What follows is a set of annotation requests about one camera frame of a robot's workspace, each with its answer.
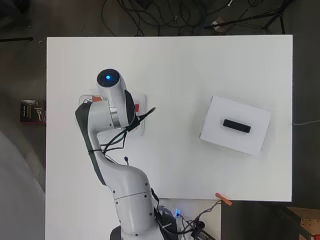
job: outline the white box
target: white box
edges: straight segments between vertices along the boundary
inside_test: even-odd
[[[200,139],[251,155],[258,155],[267,134],[271,113],[221,97],[212,97]],[[231,120],[250,126],[248,133],[223,125]]]

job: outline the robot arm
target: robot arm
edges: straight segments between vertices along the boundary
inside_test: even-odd
[[[131,94],[121,75],[113,69],[102,71],[97,82],[103,101],[82,103],[75,114],[94,170],[100,182],[113,193],[121,237],[124,240],[163,239],[154,218],[146,174],[135,167],[107,160],[97,138],[99,132],[124,128],[134,121]]]

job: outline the wire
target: wire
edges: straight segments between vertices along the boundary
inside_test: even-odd
[[[181,217],[181,219],[182,219],[182,220],[181,220],[182,227],[183,227],[183,229],[186,229],[186,227],[184,226],[184,222],[183,222],[183,221],[186,221],[186,220],[184,219],[184,217],[183,217],[182,215],[180,215],[180,217]]]
[[[251,0],[248,0],[248,4],[249,7],[240,15],[240,17],[237,19],[237,21],[239,21],[240,19],[242,19],[242,17],[251,9],[251,8],[255,8],[257,6],[259,6],[264,0],[253,0],[253,2],[251,2]],[[234,28],[237,25],[237,23],[233,24],[226,32],[224,32],[224,34],[227,34],[228,32],[231,31],[232,28]]]
[[[292,123],[293,126],[305,126],[309,124],[314,124],[314,123],[319,123],[320,120],[315,120],[315,121],[309,121],[309,122],[303,122],[303,123]]]
[[[117,35],[114,34],[114,32],[108,27],[108,25],[107,25],[106,22],[104,21],[103,11],[104,11],[104,7],[105,7],[107,1],[108,1],[108,0],[104,0],[103,5],[102,5],[102,8],[101,8],[101,14],[100,14],[100,15],[101,15],[101,20],[102,20],[103,25],[108,29],[108,31],[109,31],[113,36],[116,37]]]
[[[167,4],[168,4],[168,7],[169,7],[169,10],[170,10],[171,16],[172,16],[173,18],[175,18],[175,16],[174,16],[174,14],[173,14],[173,11],[172,11],[172,8],[171,8],[171,5],[170,5],[169,0],[167,0]]]
[[[226,7],[229,6],[229,3],[230,3],[231,1],[228,0],[228,1],[226,2],[226,4],[224,4],[223,6],[221,6],[221,7],[218,8],[218,9],[214,10],[213,12],[208,13],[207,16],[210,16],[210,15],[212,15],[212,14],[215,14],[215,13],[220,12],[221,10],[225,9]]]
[[[122,3],[122,4],[120,3],[120,0],[117,0],[117,1],[118,1],[118,3],[119,3],[120,7],[128,14],[128,16],[131,18],[131,20],[133,21],[133,23],[137,26],[137,28],[138,28],[139,31],[141,32],[142,36],[144,36],[143,31],[141,30],[140,26],[138,25],[138,23],[136,22],[136,20],[134,19],[134,17],[130,14],[129,11],[127,11],[126,6],[124,5],[124,1],[121,0],[121,3]]]
[[[132,7],[133,9],[135,9],[135,7],[133,6],[132,2],[129,1],[129,3],[130,3],[130,5],[131,5],[131,7]],[[137,14],[137,16],[138,16],[138,26],[137,26],[136,36],[140,36],[140,35],[139,35],[139,31],[140,31],[140,29],[141,29],[141,28],[140,28],[140,20],[141,20],[141,17],[140,17],[140,15],[139,15],[139,13],[136,12],[136,14]]]
[[[182,234],[186,234],[186,233],[189,233],[189,232],[192,232],[194,229],[189,229],[189,230],[185,230],[185,231],[181,231],[181,232],[177,232],[177,231],[171,231],[171,230],[168,230],[166,229],[164,226],[162,226],[162,224],[160,223],[159,219],[156,218],[156,221],[158,222],[159,226],[167,233],[171,234],[171,235],[174,235],[174,236],[177,236],[177,235],[182,235]]]
[[[217,206],[218,204],[221,204],[221,200],[215,202],[215,203],[212,205],[211,208],[208,208],[208,209],[202,211],[202,212],[195,218],[194,221],[195,221],[195,222],[199,221],[200,217],[201,217],[203,214],[208,213],[208,212],[211,212],[211,211],[214,209],[214,207]]]

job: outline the orange object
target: orange object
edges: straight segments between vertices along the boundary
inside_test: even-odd
[[[102,97],[100,96],[92,96],[92,102],[101,102],[102,101]]]
[[[220,193],[216,193],[216,197],[221,199],[221,201],[223,201],[225,204],[231,206],[232,202],[228,199],[226,199],[225,197],[223,197]]]

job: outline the black cable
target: black cable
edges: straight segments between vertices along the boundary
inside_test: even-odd
[[[116,37],[117,35],[112,32],[112,30],[108,27],[108,25],[107,25],[106,22],[104,21],[103,10],[104,10],[104,7],[105,7],[107,1],[108,1],[108,0],[104,0],[103,5],[102,5],[102,8],[101,8],[101,14],[100,14],[100,15],[101,15],[101,20],[102,20],[103,25],[109,30],[109,32],[110,32],[113,36]]]
[[[144,36],[143,31],[141,30],[140,26],[138,25],[138,23],[136,22],[136,20],[134,19],[134,17],[130,14],[129,11],[126,10],[126,6],[124,5],[124,2],[122,0],[122,4],[120,3],[120,0],[117,0],[120,7],[128,14],[128,16],[131,18],[131,20],[133,21],[133,23],[137,26],[137,28],[139,29],[139,31],[141,32],[142,36]]]
[[[260,1],[256,1],[256,0],[253,0],[253,2],[251,2],[251,0],[248,0],[248,4],[250,7],[257,7],[258,5],[260,5],[264,0],[260,0]]]
[[[110,149],[106,149],[104,150],[104,154],[106,154],[106,152],[112,151],[112,150],[119,150],[119,149],[124,149],[124,144],[126,143],[126,137],[127,137],[128,132],[125,132],[123,135],[123,142],[122,142],[122,147],[115,147],[115,148],[110,148]]]
[[[173,14],[173,11],[172,11],[172,8],[171,8],[171,5],[170,5],[169,0],[167,0],[167,4],[168,4],[168,7],[169,7],[169,11],[170,11],[170,13],[171,13],[171,16],[172,16],[173,18],[175,18],[175,15]]]
[[[253,2],[251,2],[251,0],[248,0],[248,4],[249,7],[240,15],[240,17],[236,20],[239,21],[242,19],[242,17],[251,9],[251,8],[255,8],[257,6],[259,6],[264,0],[253,0]],[[237,23],[234,23],[226,32],[224,32],[224,34],[227,34],[228,32],[231,31],[232,28],[234,28],[237,25]]]
[[[283,21],[283,16],[280,15],[280,24],[281,24],[281,32],[282,34],[286,34],[286,30],[285,30],[285,27],[284,27],[284,21]]]
[[[132,2],[129,1],[129,3],[130,3],[130,5],[131,5],[131,7],[135,10],[135,7],[133,6]],[[136,14],[137,14],[137,16],[138,16],[138,27],[137,27],[136,36],[140,36],[140,35],[139,35],[139,31],[140,31],[140,29],[141,29],[141,28],[140,28],[140,20],[141,20],[141,17],[140,17],[140,15],[139,15],[139,13],[136,12]]]
[[[223,6],[221,6],[220,8],[218,8],[218,9],[216,9],[216,10],[208,13],[207,16],[210,16],[210,15],[212,15],[212,14],[215,14],[215,13],[217,13],[217,12],[220,12],[221,10],[225,9],[226,7],[228,7],[228,6],[229,6],[229,3],[230,3],[230,0],[227,0],[227,2],[226,2]]]

